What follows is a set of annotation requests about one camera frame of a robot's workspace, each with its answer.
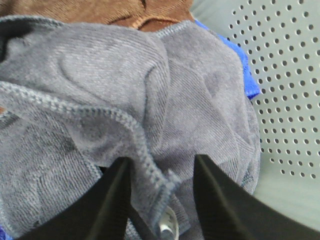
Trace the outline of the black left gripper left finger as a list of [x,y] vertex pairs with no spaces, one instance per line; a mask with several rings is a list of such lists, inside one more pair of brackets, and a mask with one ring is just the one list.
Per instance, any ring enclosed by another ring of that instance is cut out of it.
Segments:
[[22,240],[123,240],[131,220],[143,240],[155,240],[139,214],[143,201],[132,192],[134,161],[119,157],[75,203]]

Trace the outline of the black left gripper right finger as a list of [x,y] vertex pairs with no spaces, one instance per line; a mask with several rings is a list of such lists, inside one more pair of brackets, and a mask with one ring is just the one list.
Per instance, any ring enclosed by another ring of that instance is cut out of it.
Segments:
[[320,233],[248,194],[207,155],[197,154],[193,196],[206,240],[318,240]]

